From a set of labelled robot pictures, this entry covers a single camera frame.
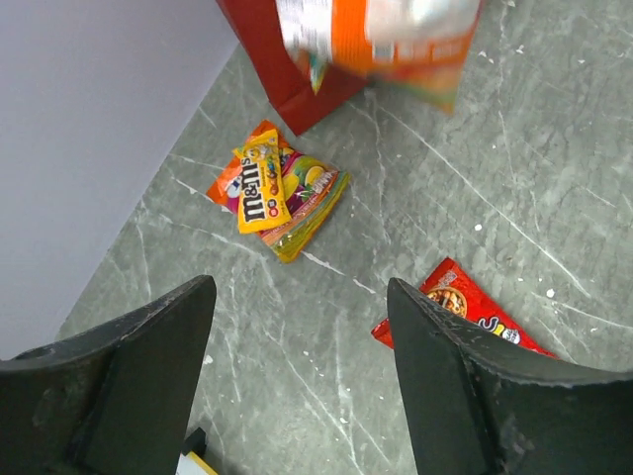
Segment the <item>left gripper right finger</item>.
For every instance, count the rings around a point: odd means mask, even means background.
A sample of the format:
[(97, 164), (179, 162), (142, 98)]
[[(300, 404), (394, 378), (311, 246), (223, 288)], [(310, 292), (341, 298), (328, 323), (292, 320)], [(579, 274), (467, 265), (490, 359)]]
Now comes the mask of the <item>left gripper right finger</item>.
[(630, 373), (515, 345), (398, 278), (387, 304), (418, 473), (631, 472)]

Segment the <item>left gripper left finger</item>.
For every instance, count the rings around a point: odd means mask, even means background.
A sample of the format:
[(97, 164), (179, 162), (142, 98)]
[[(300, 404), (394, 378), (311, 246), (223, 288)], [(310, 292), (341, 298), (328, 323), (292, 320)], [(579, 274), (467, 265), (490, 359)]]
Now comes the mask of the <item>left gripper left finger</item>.
[(2, 473), (175, 473), (216, 299), (214, 279), (200, 275), (2, 361)]

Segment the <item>orange snack packet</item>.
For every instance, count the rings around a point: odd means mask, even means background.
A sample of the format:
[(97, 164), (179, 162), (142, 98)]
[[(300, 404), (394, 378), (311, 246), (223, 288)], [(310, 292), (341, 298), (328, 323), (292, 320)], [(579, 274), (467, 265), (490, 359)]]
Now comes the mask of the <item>orange snack packet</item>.
[(336, 66), (402, 87), (452, 113), (482, 0), (325, 0), (276, 4), (284, 47), (318, 92)]

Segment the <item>red paper bag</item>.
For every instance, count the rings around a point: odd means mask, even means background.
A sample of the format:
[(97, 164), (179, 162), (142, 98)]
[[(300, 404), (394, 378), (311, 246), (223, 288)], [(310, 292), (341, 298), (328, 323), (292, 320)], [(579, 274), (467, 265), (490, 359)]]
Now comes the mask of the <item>red paper bag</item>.
[(218, 5), (246, 50), (270, 104), (293, 134), (304, 133), (366, 86), (363, 79), (330, 67), (314, 93), (283, 46), (273, 0), (219, 0)]

